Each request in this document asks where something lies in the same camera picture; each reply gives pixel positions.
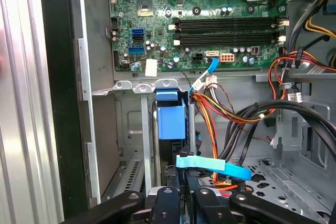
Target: silver metal frame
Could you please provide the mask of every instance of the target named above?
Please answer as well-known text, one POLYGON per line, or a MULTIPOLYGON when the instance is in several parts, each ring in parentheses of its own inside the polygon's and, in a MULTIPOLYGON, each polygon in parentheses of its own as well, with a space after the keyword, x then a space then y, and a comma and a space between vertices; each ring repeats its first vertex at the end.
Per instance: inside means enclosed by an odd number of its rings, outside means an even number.
POLYGON ((90 173, 90 191, 91 198, 97 204, 100 204, 100 188, 99 188, 99 176, 98 176, 98 162, 97 162, 97 149, 96 149, 96 136, 95 136, 95 123, 93 119, 93 105, 92 105, 92 88, 90 78, 90 63, 88 54, 88 38, 87 38, 87 24, 86 24, 86 10, 85 0, 80 0, 80 12, 82 19, 82 31, 83 38, 76 39, 77 47, 79 49, 79 61, 80 61, 80 75, 81 75, 81 97, 83 101, 87 102, 89 113, 89 127, 90 127, 90 139, 88 143, 85 143, 88 150, 88 162, 90 173))
POLYGON ((0 222, 64 219, 41 0, 1 0, 0 222))

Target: blue sata port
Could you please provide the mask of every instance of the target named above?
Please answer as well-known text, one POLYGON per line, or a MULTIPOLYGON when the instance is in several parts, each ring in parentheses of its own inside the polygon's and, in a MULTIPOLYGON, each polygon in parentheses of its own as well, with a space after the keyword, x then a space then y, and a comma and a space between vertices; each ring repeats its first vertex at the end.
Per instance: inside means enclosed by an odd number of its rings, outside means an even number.
POLYGON ((143 28, 137 28, 131 30, 132 36, 144 36, 145 35, 145 29, 143 28))
POLYGON ((144 47, 129 47, 128 53, 132 55, 140 55, 145 53, 144 47))

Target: metal panel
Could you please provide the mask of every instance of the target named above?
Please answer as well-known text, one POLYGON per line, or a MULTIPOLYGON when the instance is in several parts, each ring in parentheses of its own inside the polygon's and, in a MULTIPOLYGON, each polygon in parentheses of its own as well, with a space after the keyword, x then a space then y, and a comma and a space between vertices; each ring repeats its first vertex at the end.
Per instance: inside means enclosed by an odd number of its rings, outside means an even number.
POLYGON ((101 195, 106 190, 120 163, 115 107, 113 94, 103 97, 93 97, 94 130, 96 133, 101 195))
POLYGON ((41 0, 1 0, 1 223, 63 220, 41 0))
POLYGON ((87 106, 89 135, 84 136, 87 139, 87 155, 89 162, 90 186, 91 186, 91 206, 100 203, 100 188, 97 164, 97 149, 96 149, 96 136, 95 136, 95 123, 93 120, 93 106, 92 106, 92 91, 91 91, 91 78, 90 78, 90 62, 89 62, 89 49, 87 38, 87 25, 86 25, 86 10, 85 0, 80 0, 81 18, 83 38, 77 39, 77 47, 80 62, 80 76, 81 76, 81 96, 84 101, 83 104, 87 106))

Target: cable connector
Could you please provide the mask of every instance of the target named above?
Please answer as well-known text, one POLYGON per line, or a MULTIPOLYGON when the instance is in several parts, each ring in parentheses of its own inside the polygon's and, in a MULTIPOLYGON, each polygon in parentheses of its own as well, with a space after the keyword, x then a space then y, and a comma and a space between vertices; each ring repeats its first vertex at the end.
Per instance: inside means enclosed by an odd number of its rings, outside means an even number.
POLYGON ((288 101, 303 103, 301 92, 288 94, 287 97, 288 97, 288 101))
POLYGON ((289 20, 283 20, 283 21, 280 21, 278 26, 289 26, 289 20))
POLYGON ((206 88, 218 88, 217 76, 212 74, 205 79, 204 89, 206 88))

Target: white label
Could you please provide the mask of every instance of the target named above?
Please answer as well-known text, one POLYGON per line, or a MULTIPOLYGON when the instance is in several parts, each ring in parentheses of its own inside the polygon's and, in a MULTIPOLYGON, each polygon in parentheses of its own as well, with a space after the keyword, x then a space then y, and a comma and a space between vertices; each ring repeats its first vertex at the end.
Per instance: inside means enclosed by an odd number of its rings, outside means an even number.
POLYGON ((205 82, 202 82, 200 79, 197 79, 192 85, 192 87, 194 88, 194 90, 198 91, 204 86, 204 84, 205 82))
POLYGON ((308 71, 307 74, 319 74, 319 73, 323 73, 324 71, 325 69, 323 67, 314 66, 312 69, 308 71))
POLYGON ((156 77, 158 75, 158 61, 155 59, 146 60, 145 76, 156 77))

